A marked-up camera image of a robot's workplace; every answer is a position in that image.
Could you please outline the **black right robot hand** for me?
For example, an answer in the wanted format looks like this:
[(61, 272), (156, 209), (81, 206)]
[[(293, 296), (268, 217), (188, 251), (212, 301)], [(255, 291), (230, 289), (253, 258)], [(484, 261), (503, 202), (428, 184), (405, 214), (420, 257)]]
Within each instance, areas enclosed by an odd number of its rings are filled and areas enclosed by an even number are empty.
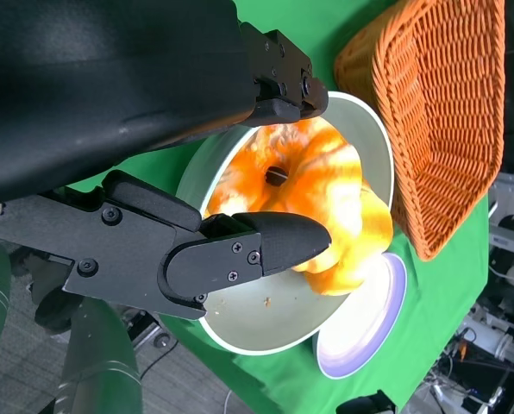
[(375, 394), (353, 398), (339, 405), (336, 414), (396, 414), (397, 406), (381, 390)]

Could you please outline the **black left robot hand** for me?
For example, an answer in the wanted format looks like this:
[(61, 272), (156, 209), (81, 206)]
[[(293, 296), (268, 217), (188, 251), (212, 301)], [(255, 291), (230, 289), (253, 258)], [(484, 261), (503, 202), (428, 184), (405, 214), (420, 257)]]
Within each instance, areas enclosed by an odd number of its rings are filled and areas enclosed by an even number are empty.
[(67, 270), (38, 319), (85, 298), (198, 319), (210, 292), (326, 250), (312, 219), (203, 218), (116, 165), (328, 101), (309, 57), (231, 1), (0, 1), (0, 241)]

